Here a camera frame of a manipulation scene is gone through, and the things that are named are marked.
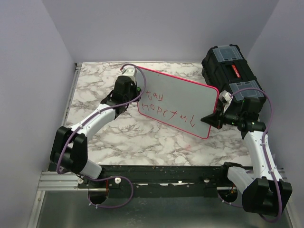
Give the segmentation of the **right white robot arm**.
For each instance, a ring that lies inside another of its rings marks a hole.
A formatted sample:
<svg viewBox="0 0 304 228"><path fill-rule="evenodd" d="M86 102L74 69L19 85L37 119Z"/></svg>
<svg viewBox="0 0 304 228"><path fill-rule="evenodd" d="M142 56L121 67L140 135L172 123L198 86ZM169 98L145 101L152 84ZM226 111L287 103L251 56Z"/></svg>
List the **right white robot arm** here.
<svg viewBox="0 0 304 228"><path fill-rule="evenodd" d="M265 101L264 96L237 101L229 92L224 92L219 96L215 112L201 121L217 129L226 124L237 127L249 151L254 176L240 164L225 162L220 167L218 180L224 186L234 184L241 193L244 211L277 217L285 209L292 186L283 181L277 170L268 145L266 125L258 120Z"/></svg>

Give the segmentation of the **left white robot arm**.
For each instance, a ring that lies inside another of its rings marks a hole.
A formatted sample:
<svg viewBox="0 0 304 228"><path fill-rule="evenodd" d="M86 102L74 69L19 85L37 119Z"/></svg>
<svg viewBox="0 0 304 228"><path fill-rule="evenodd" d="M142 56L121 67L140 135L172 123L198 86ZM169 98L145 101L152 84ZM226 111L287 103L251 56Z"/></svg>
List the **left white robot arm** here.
<svg viewBox="0 0 304 228"><path fill-rule="evenodd" d="M118 76L114 89L88 117L73 127L58 128L50 155L50 160L57 165L57 173L84 175L94 187L102 187L105 175L101 173L101 166L88 159L88 141L124 113L130 103L139 101L140 92L134 76Z"/></svg>

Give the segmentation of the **pink framed whiteboard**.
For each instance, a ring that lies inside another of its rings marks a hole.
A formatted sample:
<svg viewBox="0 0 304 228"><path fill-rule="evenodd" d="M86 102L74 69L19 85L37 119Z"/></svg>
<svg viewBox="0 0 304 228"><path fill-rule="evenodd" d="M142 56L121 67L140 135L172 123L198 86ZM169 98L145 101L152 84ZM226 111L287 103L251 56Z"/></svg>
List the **pink framed whiteboard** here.
<svg viewBox="0 0 304 228"><path fill-rule="evenodd" d="M137 70L136 81L143 90L140 114L201 139L209 137L211 126L201 119L214 112L217 88L144 67Z"/></svg>

